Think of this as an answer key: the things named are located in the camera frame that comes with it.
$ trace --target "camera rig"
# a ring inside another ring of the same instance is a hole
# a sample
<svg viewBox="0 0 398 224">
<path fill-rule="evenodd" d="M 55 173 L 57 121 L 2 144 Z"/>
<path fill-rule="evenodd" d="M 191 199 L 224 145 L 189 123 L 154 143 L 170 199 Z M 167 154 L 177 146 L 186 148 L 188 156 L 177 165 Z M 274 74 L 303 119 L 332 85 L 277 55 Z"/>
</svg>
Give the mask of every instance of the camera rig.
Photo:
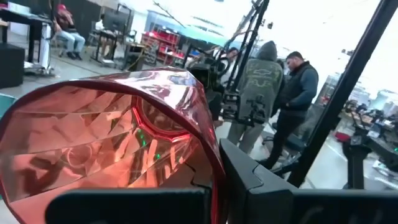
<svg viewBox="0 0 398 224">
<path fill-rule="evenodd" d="M 251 111 L 248 116 L 242 118 L 239 114 L 241 103 L 241 97 L 238 93 L 226 93 L 222 104 L 223 119 L 252 127 L 255 124 L 266 122 L 265 103 L 262 95 L 257 95 L 255 99 L 246 100 L 246 103 L 250 103 Z"/>
</svg>

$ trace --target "reflective red dome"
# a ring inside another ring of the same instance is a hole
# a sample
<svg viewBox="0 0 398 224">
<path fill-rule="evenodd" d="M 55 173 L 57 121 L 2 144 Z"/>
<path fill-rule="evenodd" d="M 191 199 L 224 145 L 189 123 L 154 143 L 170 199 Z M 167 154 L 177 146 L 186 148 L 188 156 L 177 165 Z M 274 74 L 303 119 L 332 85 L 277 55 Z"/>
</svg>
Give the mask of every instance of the reflective red dome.
<svg viewBox="0 0 398 224">
<path fill-rule="evenodd" d="M 212 178 L 212 222 L 221 221 L 216 136 L 203 87 L 185 70 L 39 88 L 4 115 L 0 137 L 1 194 L 21 223 L 44 223 L 50 201 L 70 189 L 189 187 L 195 178 Z"/>
</svg>

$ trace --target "hood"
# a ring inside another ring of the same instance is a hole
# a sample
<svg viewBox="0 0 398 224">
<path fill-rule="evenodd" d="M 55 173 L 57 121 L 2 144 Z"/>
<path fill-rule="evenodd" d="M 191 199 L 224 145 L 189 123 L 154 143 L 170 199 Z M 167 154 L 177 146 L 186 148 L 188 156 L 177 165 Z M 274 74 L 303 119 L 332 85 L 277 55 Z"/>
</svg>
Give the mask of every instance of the hood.
<svg viewBox="0 0 398 224">
<path fill-rule="evenodd" d="M 274 41 L 266 42 L 258 51 L 256 58 L 275 62 L 277 59 L 277 50 Z"/>
</svg>

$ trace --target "sneaker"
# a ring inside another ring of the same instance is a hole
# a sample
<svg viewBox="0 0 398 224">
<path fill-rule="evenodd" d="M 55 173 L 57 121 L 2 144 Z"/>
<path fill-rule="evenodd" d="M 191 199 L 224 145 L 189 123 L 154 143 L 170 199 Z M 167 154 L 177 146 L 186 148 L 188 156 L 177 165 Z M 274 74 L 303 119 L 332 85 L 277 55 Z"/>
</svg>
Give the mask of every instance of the sneaker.
<svg viewBox="0 0 398 224">
<path fill-rule="evenodd" d="M 73 54 L 74 54 L 76 59 L 83 60 L 78 52 L 74 52 Z"/>
<path fill-rule="evenodd" d="M 68 58 L 70 58 L 72 60 L 76 59 L 76 57 L 72 54 L 72 52 L 67 52 L 67 56 L 68 56 Z"/>
</svg>

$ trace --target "blue jeans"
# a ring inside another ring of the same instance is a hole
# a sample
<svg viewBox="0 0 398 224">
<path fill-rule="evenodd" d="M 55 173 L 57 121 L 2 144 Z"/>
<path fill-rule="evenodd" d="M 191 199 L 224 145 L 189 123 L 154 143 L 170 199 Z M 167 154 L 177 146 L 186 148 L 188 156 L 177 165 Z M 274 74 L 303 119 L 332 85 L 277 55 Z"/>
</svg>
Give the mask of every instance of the blue jeans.
<svg viewBox="0 0 398 224">
<path fill-rule="evenodd" d="M 83 50 L 83 47 L 85 46 L 85 38 L 82 37 L 80 34 L 77 32 L 69 33 L 66 31 L 61 31 L 57 34 L 59 37 L 63 37 L 67 39 L 67 52 L 78 52 L 80 53 L 81 50 Z"/>
</svg>

